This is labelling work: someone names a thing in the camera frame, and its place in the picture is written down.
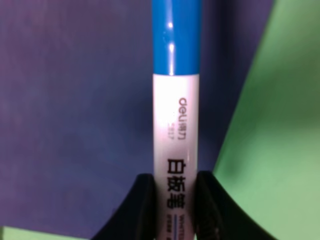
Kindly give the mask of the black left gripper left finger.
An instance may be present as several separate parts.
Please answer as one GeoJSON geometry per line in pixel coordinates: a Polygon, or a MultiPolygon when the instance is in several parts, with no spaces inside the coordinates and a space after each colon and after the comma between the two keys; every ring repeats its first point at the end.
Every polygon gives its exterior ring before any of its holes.
{"type": "Polygon", "coordinates": [[[137,175],[129,193],[93,240],[153,240],[156,187],[152,174],[137,175]]]}

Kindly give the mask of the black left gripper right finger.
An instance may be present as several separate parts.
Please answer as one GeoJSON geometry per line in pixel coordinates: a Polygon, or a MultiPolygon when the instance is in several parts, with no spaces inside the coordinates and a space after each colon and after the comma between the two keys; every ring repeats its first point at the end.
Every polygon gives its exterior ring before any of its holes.
{"type": "Polygon", "coordinates": [[[198,240],[262,240],[258,226],[209,171],[200,171],[195,188],[195,232],[198,240]]]}

